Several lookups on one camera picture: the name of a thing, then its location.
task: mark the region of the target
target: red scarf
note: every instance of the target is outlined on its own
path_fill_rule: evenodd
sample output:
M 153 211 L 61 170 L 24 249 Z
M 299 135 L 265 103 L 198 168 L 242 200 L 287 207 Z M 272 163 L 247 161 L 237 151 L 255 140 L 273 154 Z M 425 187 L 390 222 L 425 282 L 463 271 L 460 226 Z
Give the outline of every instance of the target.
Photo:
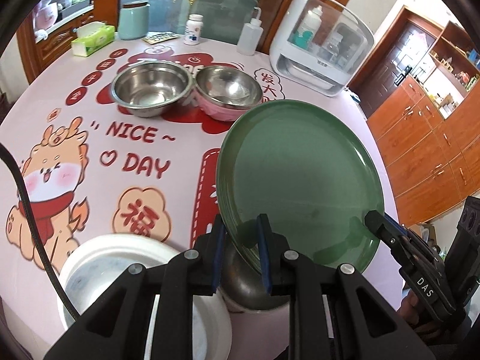
M 33 216 L 35 217 L 38 233 L 43 245 L 45 245 L 53 236 L 52 218 L 65 210 L 73 200 L 74 193 L 66 192 L 63 195 L 52 200 L 47 200 L 46 202 L 31 203 Z M 19 203 L 19 209 L 20 213 L 25 217 L 25 209 L 23 208 L 21 200 Z

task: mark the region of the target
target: cartoon antler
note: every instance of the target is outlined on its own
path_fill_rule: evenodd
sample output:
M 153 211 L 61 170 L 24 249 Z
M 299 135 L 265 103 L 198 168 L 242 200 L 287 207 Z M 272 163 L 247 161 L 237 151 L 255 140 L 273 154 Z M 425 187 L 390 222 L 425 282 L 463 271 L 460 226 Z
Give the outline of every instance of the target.
M 75 134 L 78 133 L 78 126 L 82 123 L 82 118 L 80 116 L 76 117 L 74 120 L 71 121 L 70 127 L 68 127 L 68 134 L 67 138 L 73 137 Z
M 47 146 L 49 144 L 49 139 L 52 135 L 52 132 L 53 132 L 53 126 L 48 126 L 45 130 L 45 132 L 43 133 L 43 139 L 42 139 L 42 142 L 40 143 L 42 146 Z

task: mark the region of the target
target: pink container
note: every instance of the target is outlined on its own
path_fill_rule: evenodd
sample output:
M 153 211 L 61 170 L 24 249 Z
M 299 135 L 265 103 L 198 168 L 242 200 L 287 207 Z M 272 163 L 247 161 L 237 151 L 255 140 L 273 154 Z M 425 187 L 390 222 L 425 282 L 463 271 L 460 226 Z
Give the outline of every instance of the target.
M 37 30 L 47 30 L 55 24 L 59 16 L 57 3 L 47 5 L 38 11 L 35 17 L 35 26 Z
M 233 122 L 262 102 L 260 84 L 247 73 L 225 66 L 208 66 L 195 77 L 193 96 L 208 116 Z

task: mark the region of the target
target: black cable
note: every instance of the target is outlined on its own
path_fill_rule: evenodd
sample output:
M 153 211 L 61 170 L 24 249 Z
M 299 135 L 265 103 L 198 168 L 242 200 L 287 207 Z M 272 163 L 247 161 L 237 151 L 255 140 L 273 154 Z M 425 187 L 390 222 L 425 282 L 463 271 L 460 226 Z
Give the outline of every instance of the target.
M 40 235 L 38 233 L 37 224 L 35 222 L 35 217 L 33 215 L 32 206 L 30 205 L 30 199 L 28 198 L 27 188 L 25 186 L 25 182 L 23 181 L 22 173 L 18 168 L 17 163 L 15 162 L 14 157 L 10 154 L 10 152 L 0 143 L 0 159 L 5 163 L 8 167 L 11 175 L 13 176 L 15 183 L 18 188 L 18 193 L 20 195 L 20 199 L 23 203 L 23 208 L 25 209 L 25 217 L 28 223 L 28 227 L 30 228 L 30 233 L 32 234 L 33 242 L 35 247 L 37 248 L 38 254 L 40 256 L 40 260 L 45 268 L 45 272 L 49 276 L 50 282 L 52 283 L 53 288 L 57 292 L 58 297 L 62 301 L 63 305 L 70 313 L 72 318 L 76 321 L 80 314 L 75 309 L 74 305 L 68 299 L 67 294 L 62 288 L 60 281 L 58 280 L 57 274 L 53 270 L 52 264 L 50 263 L 50 259 L 47 256 L 47 252 L 43 247 L 43 243 L 40 239 Z

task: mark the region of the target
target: screw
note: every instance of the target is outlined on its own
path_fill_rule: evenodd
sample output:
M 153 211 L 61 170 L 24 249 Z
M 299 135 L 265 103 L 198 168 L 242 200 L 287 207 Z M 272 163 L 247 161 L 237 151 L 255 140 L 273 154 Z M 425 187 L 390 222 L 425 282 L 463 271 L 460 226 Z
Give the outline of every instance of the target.
M 296 260 L 299 257 L 299 254 L 294 250 L 288 250 L 283 255 L 288 260 Z
M 142 269 L 143 266 L 141 264 L 135 263 L 128 267 L 128 272 L 130 272 L 132 275 L 136 275 L 139 274 Z
M 345 275 L 351 275 L 355 272 L 355 267 L 352 264 L 342 264 L 340 265 L 340 271 Z
M 188 249 L 183 256 L 187 260 L 195 260 L 199 256 L 199 252 L 197 252 L 195 249 Z

